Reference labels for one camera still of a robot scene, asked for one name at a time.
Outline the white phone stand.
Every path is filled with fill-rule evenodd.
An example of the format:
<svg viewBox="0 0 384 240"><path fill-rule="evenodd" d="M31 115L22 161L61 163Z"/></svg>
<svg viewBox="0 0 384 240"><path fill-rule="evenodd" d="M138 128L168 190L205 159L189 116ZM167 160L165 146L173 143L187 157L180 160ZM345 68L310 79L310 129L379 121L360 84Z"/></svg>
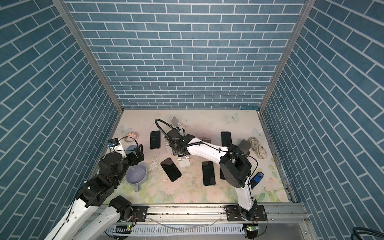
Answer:
<svg viewBox="0 0 384 240"><path fill-rule="evenodd" d="M180 168L186 168L191 164L188 155L178 155L178 163Z"/></svg>
<svg viewBox="0 0 384 240"><path fill-rule="evenodd" d="M182 134L185 135L185 128L182 126L182 124L179 122L176 116L172 117L171 126L175 128L178 133L182 132Z"/></svg>

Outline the black phone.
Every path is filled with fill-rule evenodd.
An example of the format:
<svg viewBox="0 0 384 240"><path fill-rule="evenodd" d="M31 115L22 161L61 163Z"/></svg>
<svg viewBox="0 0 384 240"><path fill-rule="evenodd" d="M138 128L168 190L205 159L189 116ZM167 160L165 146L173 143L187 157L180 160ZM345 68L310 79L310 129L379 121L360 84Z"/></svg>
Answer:
<svg viewBox="0 0 384 240"><path fill-rule="evenodd" d="M202 162L203 184L204 186L214 186L216 184L214 163Z"/></svg>
<svg viewBox="0 0 384 240"><path fill-rule="evenodd" d="M150 133L150 149L159 149L161 147L161 131L152 131Z"/></svg>
<svg viewBox="0 0 384 240"><path fill-rule="evenodd" d="M232 135L230 132L221 132L221 141L223 147L230 147L232 142Z"/></svg>
<svg viewBox="0 0 384 240"><path fill-rule="evenodd" d="M225 180L225 176L224 176L222 169L220 169L220 179Z"/></svg>
<svg viewBox="0 0 384 240"><path fill-rule="evenodd" d="M176 164L173 162L171 158L167 158L164 161L162 161L161 167L163 168L163 170L165 171L165 173L167 174L171 182L175 182L182 176L182 173L177 168Z"/></svg>

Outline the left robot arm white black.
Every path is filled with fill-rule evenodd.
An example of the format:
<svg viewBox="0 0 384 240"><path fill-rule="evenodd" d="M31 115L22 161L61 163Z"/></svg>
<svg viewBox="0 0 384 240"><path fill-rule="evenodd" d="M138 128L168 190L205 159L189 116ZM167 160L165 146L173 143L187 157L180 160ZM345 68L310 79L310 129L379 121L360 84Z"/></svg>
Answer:
<svg viewBox="0 0 384 240"><path fill-rule="evenodd" d="M99 172L77 192L72 204L47 240L95 240L117 222L137 222L132 203L122 196L112 199L105 210L89 225L86 220L102 206L121 184L127 170L145 159L143 145L127 154L119 149L105 154L99 161Z"/></svg>

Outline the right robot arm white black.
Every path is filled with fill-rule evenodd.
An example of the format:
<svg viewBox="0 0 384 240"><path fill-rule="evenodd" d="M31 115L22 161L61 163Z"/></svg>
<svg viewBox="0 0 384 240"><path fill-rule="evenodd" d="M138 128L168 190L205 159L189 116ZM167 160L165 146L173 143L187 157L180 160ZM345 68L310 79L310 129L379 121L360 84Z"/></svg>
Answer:
<svg viewBox="0 0 384 240"><path fill-rule="evenodd" d="M253 220L257 204L251 194L252 164L247 154L251 144L247 140L242 140L238 146L232 144L230 147L220 147L192 135L182 136L177 130L169 131L165 134L165 139L175 155L198 156L218 164L225 180L236 190L239 214L244 220Z"/></svg>

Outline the lavender mug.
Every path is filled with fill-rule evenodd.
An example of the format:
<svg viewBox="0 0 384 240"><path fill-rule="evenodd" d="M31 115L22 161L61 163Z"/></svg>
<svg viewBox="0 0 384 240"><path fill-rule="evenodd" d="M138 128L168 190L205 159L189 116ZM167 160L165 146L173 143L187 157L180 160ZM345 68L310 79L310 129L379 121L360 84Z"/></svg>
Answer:
<svg viewBox="0 0 384 240"><path fill-rule="evenodd" d="M148 169L142 163L130 166L125 176L127 183L134 187L136 193L140 191L142 184L147 180L147 178Z"/></svg>

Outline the tape roll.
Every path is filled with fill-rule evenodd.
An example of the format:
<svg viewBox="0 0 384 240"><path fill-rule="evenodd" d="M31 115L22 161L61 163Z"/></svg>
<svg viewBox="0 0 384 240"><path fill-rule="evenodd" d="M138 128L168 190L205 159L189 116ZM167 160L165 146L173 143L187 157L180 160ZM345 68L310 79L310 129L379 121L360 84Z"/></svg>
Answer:
<svg viewBox="0 0 384 240"><path fill-rule="evenodd" d="M136 133L136 132L129 132L124 137L124 141L125 142L134 142L134 141L137 140L137 138L138 138L138 133Z"/></svg>

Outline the patterned shell stone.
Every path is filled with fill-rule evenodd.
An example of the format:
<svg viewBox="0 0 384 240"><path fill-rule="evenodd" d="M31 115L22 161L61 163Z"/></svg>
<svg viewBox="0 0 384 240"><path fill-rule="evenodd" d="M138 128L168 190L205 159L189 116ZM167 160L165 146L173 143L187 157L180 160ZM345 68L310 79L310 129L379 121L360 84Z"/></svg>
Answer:
<svg viewBox="0 0 384 240"><path fill-rule="evenodd" d="M248 142L251 144L252 150L255 152L256 156L259 159L266 159L267 158L268 153L257 138L250 137L250 138L248 138Z"/></svg>

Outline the blue stapler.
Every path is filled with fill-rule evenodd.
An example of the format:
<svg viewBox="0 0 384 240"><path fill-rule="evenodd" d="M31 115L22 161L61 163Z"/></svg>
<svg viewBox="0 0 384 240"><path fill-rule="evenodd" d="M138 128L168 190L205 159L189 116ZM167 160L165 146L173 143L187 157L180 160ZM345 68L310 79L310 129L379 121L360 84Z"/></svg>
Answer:
<svg viewBox="0 0 384 240"><path fill-rule="evenodd" d="M253 190L263 178L264 174L262 172L258 172L254 177L252 177L250 180L251 189Z"/></svg>

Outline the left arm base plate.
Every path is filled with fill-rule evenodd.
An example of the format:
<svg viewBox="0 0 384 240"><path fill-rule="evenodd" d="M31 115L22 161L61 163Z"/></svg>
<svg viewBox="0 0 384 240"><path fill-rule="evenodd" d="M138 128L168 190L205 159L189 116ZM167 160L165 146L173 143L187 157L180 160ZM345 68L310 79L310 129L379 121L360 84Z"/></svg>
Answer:
<svg viewBox="0 0 384 240"><path fill-rule="evenodd" d="M131 206L131 215L128 218L128 222L132 224L145 222L148 209L149 207L144 205Z"/></svg>

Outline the aluminium rail at front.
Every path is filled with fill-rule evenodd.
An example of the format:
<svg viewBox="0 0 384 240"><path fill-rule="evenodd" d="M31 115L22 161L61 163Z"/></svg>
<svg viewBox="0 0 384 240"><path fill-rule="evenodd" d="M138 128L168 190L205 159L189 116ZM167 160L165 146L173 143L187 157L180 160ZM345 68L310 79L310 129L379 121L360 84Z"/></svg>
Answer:
<svg viewBox="0 0 384 240"><path fill-rule="evenodd" d="M175 235L242 234L250 240L316 239L309 216L302 204L263 204L267 221L227 221L226 205L235 204L154 204L149 207L146 221L132 224L117 222L103 233L128 237ZM84 226L95 220L106 207L99 208Z"/></svg>

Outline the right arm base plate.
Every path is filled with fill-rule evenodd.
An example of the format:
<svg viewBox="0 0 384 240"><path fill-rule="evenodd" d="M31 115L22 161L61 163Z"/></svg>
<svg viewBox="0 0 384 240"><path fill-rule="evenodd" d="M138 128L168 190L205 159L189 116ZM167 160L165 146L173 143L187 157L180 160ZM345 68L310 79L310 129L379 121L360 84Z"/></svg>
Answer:
<svg viewBox="0 0 384 240"><path fill-rule="evenodd" d="M226 205L224 210L227 214L227 221L267 221L268 217L263 205L254 204L250 210L239 205Z"/></svg>

